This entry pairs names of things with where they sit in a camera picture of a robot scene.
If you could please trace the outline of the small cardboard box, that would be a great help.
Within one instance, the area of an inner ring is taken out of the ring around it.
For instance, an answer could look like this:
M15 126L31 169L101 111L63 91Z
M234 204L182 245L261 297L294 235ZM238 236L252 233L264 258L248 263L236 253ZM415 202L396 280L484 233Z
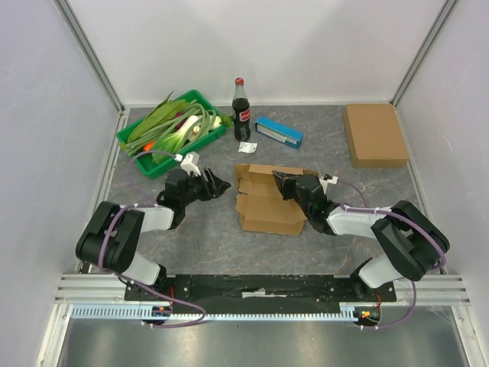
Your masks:
M249 232L299 235L306 216L294 200L283 199L273 176L274 171L288 174L319 174L297 167L235 165L235 181L238 188L235 209L241 228Z

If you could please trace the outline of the large cardboard box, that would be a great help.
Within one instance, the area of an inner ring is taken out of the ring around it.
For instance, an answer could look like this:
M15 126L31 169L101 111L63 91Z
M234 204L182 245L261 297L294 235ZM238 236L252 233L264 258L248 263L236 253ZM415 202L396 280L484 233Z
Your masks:
M410 156L391 104L348 104L343 122L352 167L406 166Z

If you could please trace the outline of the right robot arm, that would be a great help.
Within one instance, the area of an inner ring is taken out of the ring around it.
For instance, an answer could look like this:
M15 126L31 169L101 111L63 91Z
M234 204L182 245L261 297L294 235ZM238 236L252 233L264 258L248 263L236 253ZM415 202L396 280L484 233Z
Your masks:
M411 202L354 207L327 197L327 185L334 180L328 175L320 179L315 174L274 171L273 176L282 197L294 200L317 232L378 241L384 254L360 265L350 281L355 299L369 300L386 283L400 278L417 282L428 271L445 266L449 240Z

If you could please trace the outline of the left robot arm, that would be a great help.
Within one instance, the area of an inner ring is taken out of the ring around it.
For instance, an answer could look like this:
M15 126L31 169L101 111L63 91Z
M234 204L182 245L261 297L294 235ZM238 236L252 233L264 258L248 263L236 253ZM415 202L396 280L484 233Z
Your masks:
M230 187L208 168L200 174L171 170L155 203L120 206L101 202L76 244L76 257L141 283L145 296L161 300L168 289L166 268L138 253L141 234L175 229L191 203L216 199Z

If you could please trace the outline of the blue rectangular box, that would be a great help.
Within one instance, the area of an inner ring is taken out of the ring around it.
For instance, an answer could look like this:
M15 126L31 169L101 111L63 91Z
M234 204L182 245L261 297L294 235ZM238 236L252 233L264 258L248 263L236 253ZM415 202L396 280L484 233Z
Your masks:
M298 149L303 142L303 133L298 130L276 122L273 119L260 116L254 123L255 131L272 138L291 148Z

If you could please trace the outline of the bok choy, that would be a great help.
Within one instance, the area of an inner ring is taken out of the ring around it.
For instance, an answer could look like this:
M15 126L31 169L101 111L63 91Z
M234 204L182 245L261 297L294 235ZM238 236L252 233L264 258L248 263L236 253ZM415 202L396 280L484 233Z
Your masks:
M175 132L166 134L155 141L153 151L158 153L152 154L152 159L155 164L161 164L169 158L163 154L163 151L168 154L177 154L189 141L192 141L197 134L193 134L193 127L199 124L201 118L197 115L191 115Z

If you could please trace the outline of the long green beans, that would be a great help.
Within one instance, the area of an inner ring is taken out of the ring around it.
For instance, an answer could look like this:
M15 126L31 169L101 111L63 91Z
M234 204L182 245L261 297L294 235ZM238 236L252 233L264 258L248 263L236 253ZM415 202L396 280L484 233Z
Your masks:
M187 106L178 112L172 119L167 118L165 122L151 128L133 142L127 143L128 138L126 138L125 141L120 143L120 146L128 155L133 156L138 152L143 151L143 147L147 143L151 141L155 142L160 137L175 132L191 115L197 115L201 118L200 130L195 138L192 141L189 141L183 148L188 144L207 136L210 132L213 132L214 130L210 131L209 128L214 122L215 117L220 117L216 111L205 109L202 104L193 100L188 102Z

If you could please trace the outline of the green plastic tray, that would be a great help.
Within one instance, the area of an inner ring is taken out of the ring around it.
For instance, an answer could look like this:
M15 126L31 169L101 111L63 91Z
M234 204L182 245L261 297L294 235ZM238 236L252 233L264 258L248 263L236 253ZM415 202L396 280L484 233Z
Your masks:
M232 124L195 89L172 99L117 133L119 145L141 172L155 179L176 166L172 154L198 151L222 137Z

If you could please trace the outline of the cola glass bottle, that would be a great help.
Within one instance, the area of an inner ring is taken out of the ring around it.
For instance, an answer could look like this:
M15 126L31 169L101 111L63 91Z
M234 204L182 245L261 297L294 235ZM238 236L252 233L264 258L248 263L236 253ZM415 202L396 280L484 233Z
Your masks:
M251 137L251 106L248 97L246 96L244 86L245 82L243 78L238 77L235 79L235 94L232 100L232 112L234 135L237 141L248 141Z

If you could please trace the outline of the orange carrot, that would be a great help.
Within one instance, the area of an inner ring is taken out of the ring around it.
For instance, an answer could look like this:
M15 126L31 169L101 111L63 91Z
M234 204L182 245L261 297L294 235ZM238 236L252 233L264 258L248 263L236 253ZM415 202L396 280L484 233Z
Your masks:
M151 141L149 143L147 143L144 147L143 147L143 152L148 152L148 151L151 151L152 148L154 147L154 144L155 142L154 141Z

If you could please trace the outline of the large green leaf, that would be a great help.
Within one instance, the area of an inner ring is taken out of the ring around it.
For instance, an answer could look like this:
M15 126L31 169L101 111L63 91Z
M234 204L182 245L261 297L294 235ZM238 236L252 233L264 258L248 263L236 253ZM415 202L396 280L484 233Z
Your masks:
M184 109L188 102L185 99L170 100L170 93L152 112L150 112L128 136L127 143L140 138L145 132L165 122L167 118L172 119L178 112Z

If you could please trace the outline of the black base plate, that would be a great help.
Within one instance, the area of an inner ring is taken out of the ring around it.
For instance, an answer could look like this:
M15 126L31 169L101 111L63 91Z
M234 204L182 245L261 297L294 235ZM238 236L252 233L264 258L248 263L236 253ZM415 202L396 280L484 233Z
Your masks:
M176 274L157 279L152 288L165 296L200 305L217 297L225 300L281 297L324 300L331 304L397 300L391 282L372 289L359 278L330 274Z

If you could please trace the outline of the aluminium frame rail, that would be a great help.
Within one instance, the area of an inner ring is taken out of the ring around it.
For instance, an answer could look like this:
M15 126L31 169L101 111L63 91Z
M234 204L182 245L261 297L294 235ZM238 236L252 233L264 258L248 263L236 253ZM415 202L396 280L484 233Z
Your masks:
M98 81L102 85L102 88L105 90L105 93L111 101L112 105L120 114L122 114L125 111L124 103L118 96L115 87L113 86L108 77L108 74L102 66L102 63L98 58L94 47L89 41L86 32L83 30L83 26L77 18L76 13L73 10L70 2L67 0L54 0L53 3L56 5L59 13L66 22L71 34L75 38L77 44L79 45L79 48L83 52L88 64L91 66L92 71L95 73Z

